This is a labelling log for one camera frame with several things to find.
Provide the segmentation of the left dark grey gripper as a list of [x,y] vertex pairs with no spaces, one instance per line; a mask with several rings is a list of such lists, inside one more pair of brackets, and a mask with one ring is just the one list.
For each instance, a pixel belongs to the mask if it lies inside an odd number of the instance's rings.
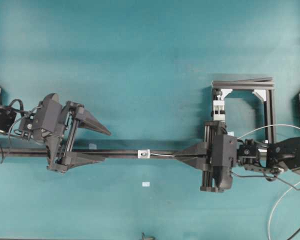
[[105,160],[99,155],[72,151],[78,128],[111,135],[83,104],[67,101],[63,106],[58,94],[50,93],[39,102],[36,109],[24,115],[17,132],[23,139],[33,139],[45,146],[48,170],[65,173],[72,168]]

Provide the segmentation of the right dark grey gripper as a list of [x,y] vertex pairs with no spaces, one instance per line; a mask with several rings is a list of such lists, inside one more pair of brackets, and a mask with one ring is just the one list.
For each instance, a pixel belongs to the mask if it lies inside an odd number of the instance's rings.
[[175,158],[202,171],[202,192],[222,193],[233,184],[232,168],[238,161],[238,140],[229,135],[223,121],[204,124],[204,142],[174,154]]

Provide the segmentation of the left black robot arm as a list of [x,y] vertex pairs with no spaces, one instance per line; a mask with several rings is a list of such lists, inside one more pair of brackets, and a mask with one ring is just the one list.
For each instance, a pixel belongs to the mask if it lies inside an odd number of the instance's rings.
[[45,145],[48,170],[65,173],[72,168],[103,161],[102,157],[92,157],[73,150],[79,128],[111,135],[83,104],[67,101],[62,105],[59,95],[50,93],[29,111],[22,104],[18,109],[13,105],[13,102],[9,105],[0,104],[0,133],[11,136],[15,131],[19,139]]

